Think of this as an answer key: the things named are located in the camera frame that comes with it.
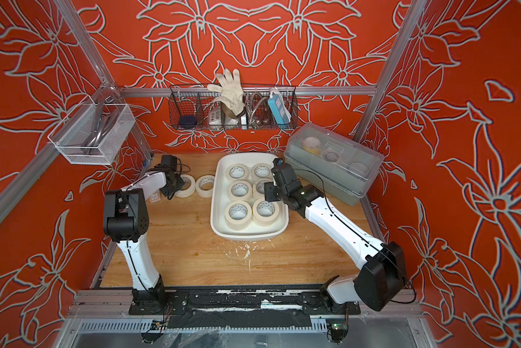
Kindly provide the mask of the masking tape roll one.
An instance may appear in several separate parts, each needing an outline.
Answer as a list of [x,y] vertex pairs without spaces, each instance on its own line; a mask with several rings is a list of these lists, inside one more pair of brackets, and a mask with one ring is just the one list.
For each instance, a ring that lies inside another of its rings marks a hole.
[[214,192],[214,175],[203,175],[195,181],[195,191],[202,198],[211,198]]

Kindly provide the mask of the masking tape roll three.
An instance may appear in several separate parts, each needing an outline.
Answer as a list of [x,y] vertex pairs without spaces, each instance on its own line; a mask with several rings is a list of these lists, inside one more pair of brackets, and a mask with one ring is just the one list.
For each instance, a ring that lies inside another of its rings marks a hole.
[[248,201],[253,196],[253,187],[248,181],[233,181],[227,189],[227,194],[231,202]]

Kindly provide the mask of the masking tape roll two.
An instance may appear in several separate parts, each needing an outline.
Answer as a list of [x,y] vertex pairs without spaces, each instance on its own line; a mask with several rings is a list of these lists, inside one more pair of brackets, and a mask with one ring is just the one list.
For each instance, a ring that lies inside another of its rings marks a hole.
[[232,164],[226,170],[226,177],[229,181],[249,181],[249,168],[243,164]]

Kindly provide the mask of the white plastic storage tray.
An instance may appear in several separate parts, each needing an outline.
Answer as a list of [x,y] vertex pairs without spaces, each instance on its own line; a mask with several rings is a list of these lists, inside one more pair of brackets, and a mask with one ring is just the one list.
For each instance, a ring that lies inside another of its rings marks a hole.
[[256,242],[272,239],[289,224],[287,208],[264,199],[276,155],[246,152],[218,161],[211,198],[211,229],[225,239]]

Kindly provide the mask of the masking tape roll four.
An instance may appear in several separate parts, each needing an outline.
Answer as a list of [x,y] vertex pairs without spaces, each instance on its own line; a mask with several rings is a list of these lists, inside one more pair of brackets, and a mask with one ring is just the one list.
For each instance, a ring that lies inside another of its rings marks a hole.
[[195,193],[195,179],[188,174],[180,175],[182,187],[174,194],[178,198],[188,198]]

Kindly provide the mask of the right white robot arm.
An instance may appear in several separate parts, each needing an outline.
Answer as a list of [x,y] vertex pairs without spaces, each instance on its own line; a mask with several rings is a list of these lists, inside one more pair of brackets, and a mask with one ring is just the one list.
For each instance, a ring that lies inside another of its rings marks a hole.
[[322,292],[334,303],[361,302],[382,310],[406,287],[405,255],[398,244],[384,243],[343,215],[313,185],[304,186],[294,168],[276,158],[271,169],[273,183],[264,186],[265,200],[283,202],[291,211],[319,227],[354,262],[358,275],[338,276]]

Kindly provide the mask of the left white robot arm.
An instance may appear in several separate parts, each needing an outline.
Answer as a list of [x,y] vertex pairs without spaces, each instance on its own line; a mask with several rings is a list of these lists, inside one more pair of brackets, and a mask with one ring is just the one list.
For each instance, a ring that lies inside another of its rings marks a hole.
[[155,193],[171,199],[185,185],[181,160],[164,155],[146,174],[118,190],[105,194],[103,231],[116,243],[132,277],[130,315],[157,315],[165,311],[168,297],[147,245],[150,219],[146,201]]

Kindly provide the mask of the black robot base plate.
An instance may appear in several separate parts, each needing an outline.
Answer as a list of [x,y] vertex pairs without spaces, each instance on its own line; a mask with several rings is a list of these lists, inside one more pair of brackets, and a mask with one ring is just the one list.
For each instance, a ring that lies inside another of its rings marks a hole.
[[176,287],[165,297],[133,300],[129,314],[164,319],[166,329],[302,329],[360,314],[356,301],[337,304],[321,284]]

